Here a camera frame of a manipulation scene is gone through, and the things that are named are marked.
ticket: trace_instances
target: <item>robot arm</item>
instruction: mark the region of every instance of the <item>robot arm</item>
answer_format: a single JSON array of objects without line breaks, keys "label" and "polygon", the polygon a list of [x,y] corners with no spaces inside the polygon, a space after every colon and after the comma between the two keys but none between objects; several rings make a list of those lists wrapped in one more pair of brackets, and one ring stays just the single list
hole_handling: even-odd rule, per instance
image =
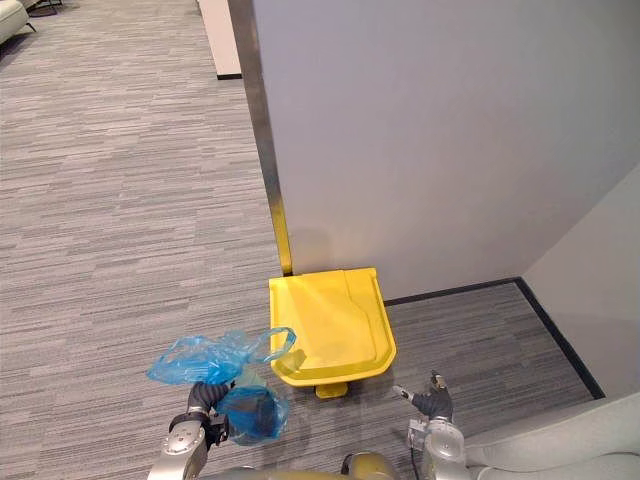
[{"label": "robot arm", "polygon": [[160,456],[147,480],[191,480],[207,463],[209,448],[229,436],[226,415],[210,414],[229,391],[227,385],[196,383],[191,388],[187,412],[178,415],[169,426]]},{"label": "robot arm", "polygon": [[469,480],[464,436],[452,423],[453,401],[444,378],[432,371],[428,394],[412,393],[399,385],[393,390],[429,417],[428,424],[415,420],[409,424],[410,447],[423,451],[423,475],[429,480]]}]

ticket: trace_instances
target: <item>white panel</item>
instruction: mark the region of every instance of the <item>white panel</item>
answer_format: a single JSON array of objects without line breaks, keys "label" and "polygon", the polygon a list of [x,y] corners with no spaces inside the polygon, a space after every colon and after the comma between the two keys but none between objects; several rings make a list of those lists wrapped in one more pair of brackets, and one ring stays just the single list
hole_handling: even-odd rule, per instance
[{"label": "white panel", "polygon": [[240,73],[240,60],[233,36],[227,0],[198,0],[218,75]]},{"label": "white panel", "polygon": [[296,273],[521,275],[640,158],[635,0],[255,10]]},{"label": "white panel", "polygon": [[640,166],[524,278],[606,395],[640,390]]}]

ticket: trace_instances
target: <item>blue plastic bag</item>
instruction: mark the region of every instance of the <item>blue plastic bag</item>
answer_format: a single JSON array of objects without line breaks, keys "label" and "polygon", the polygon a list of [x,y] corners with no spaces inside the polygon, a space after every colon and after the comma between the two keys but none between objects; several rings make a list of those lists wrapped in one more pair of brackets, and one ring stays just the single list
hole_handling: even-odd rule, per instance
[{"label": "blue plastic bag", "polygon": [[238,445],[255,445],[278,438],[289,415],[285,399],[257,385],[232,389],[215,409],[229,417],[230,438]]},{"label": "blue plastic bag", "polygon": [[[268,348],[269,338],[283,332],[287,338],[282,348],[261,356],[259,351]],[[172,385],[225,383],[240,375],[247,363],[268,363],[280,358],[295,341],[296,334],[287,327],[272,328],[255,342],[249,342],[241,331],[227,332],[215,340],[201,335],[182,337],[154,362],[147,376]]]}]

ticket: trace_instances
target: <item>black baseboard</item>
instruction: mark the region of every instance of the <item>black baseboard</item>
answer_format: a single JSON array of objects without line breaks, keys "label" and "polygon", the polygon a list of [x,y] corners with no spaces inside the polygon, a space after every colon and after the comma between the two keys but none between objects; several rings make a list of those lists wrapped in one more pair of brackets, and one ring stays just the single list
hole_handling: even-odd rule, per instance
[{"label": "black baseboard", "polygon": [[565,338],[564,335],[562,335],[562,332],[558,329],[554,321],[551,320],[549,314],[544,310],[544,308],[542,308],[542,305],[540,305],[540,303],[536,299],[536,296],[531,291],[531,288],[529,288],[529,285],[527,285],[527,282],[525,282],[521,277],[516,278],[514,282],[522,292],[522,295],[524,295],[524,298],[526,298],[527,302],[529,302],[529,305],[531,305],[531,308],[533,308],[533,310],[536,312],[540,321],[544,324],[548,332],[556,341],[556,343],[560,347],[560,350],[562,350],[562,353],[564,353],[564,356],[567,357],[567,360],[569,360],[569,363],[571,364],[573,369],[582,379],[582,382],[585,384],[589,392],[591,392],[593,398],[595,398],[596,400],[599,398],[604,398],[605,394],[602,391],[602,388],[600,388],[600,385],[598,385],[596,379],[593,378],[593,375],[591,375],[591,372],[584,364],[580,356],[573,349],[569,341]]},{"label": "black baseboard", "polygon": [[429,293],[420,293],[418,295],[411,295],[409,297],[394,298],[392,300],[386,300],[384,302],[385,307],[392,305],[400,305],[402,303],[419,302],[420,300],[427,300],[428,298],[444,297],[445,295],[453,295],[455,293],[471,292],[473,290],[480,290],[481,288],[495,287],[497,285],[504,285],[505,283],[515,282],[515,278],[504,278],[502,280],[494,280],[492,282],[474,283],[473,285],[465,285],[464,287],[447,288],[446,290],[438,290]]},{"label": "black baseboard", "polygon": [[502,280],[494,280],[493,282],[476,283],[474,285],[465,285],[464,287],[449,288],[446,290],[438,290],[436,292],[411,295],[409,297],[394,298],[392,300],[386,300],[384,302],[384,305],[386,307],[391,307],[393,305],[400,305],[402,303],[419,302],[421,300],[427,300],[429,298],[443,297],[445,295],[453,295],[456,293],[471,292],[473,290],[495,287],[507,283],[514,283],[518,287],[518,289],[520,289],[520,292],[522,292],[524,298],[527,300],[527,302],[529,302],[529,305],[531,305],[533,311],[536,312],[536,315],[545,326],[551,337],[558,344],[558,347],[560,347],[560,350],[562,350],[562,353],[564,353],[567,360],[569,360],[569,363],[574,368],[593,398],[596,400],[599,398],[604,398],[604,392],[600,388],[600,385],[598,385],[598,382],[596,382],[596,379],[593,378],[593,375],[591,375],[591,372],[589,372],[589,369],[584,364],[580,356],[576,353],[576,351],[573,349],[564,335],[562,335],[553,320],[551,320],[549,314],[544,310],[544,308],[542,308],[542,305],[540,305],[535,295],[531,291],[531,288],[529,288],[529,285],[527,285],[527,282],[525,282],[522,277],[504,278]]},{"label": "black baseboard", "polygon": [[216,75],[218,80],[237,80],[238,78],[242,78],[241,73],[227,73],[226,75]]}]

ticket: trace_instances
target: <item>yellow trash bin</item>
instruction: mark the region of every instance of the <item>yellow trash bin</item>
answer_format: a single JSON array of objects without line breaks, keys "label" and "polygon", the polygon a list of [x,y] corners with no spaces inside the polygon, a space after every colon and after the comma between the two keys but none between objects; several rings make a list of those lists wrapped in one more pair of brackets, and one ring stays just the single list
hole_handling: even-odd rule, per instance
[{"label": "yellow trash bin", "polygon": [[[271,326],[291,327],[297,341],[271,362],[286,383],[315,386],[320,398],[347,393],[347,382],[389,368],[396,344],[375,268],[336,270],[269,280]],[[285,335],[271,337],[271,349]]]}]

